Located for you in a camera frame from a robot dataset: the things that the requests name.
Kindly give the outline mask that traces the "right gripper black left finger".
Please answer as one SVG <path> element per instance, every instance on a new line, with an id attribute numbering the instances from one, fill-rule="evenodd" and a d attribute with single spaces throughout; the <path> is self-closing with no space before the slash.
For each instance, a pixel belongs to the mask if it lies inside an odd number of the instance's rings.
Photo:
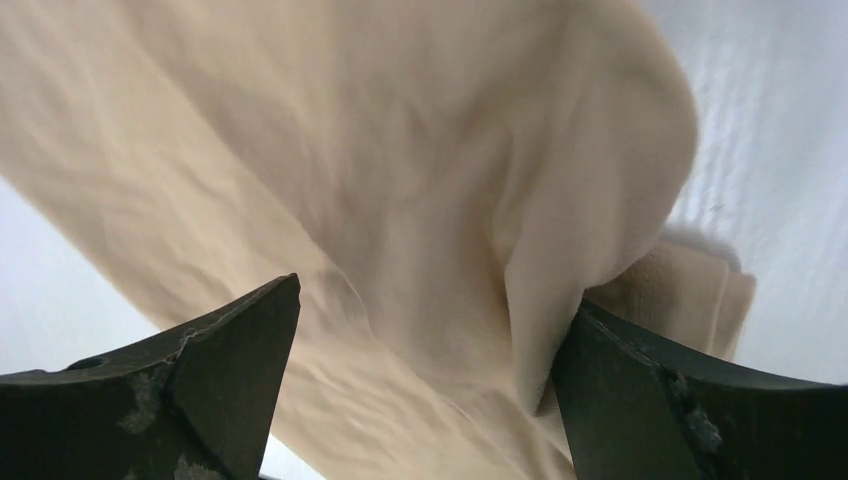
<path id="1" fill-rule="evenodd" d="M 5 479 L 255 479 L 300 311 L 297 276 L 61 371 L 1 379 Z"/>

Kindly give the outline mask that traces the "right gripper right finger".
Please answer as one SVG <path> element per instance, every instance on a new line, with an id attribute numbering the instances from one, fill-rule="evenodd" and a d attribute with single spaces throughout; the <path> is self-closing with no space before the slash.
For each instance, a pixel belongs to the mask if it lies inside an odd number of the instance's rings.
<path id="1" fill-rule="evenodd" d="M 836 480 L 847 389 L 720 360 L 583 302 L 551 378 L 583 480 Z"/>

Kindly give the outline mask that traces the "beige t shirt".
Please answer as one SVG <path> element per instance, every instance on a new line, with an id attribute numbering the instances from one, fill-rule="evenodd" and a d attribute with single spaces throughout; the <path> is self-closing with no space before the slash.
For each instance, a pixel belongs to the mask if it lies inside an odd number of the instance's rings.
<path id="1" fill-rule="evenodd" d="M 570 479 L 583 296 L 734 356 L 664 223 L 690 87 L 630 1 L 5 1 L 1 173 L 159 328 L 296 273 L 273 433 L 328 479 Z"/>

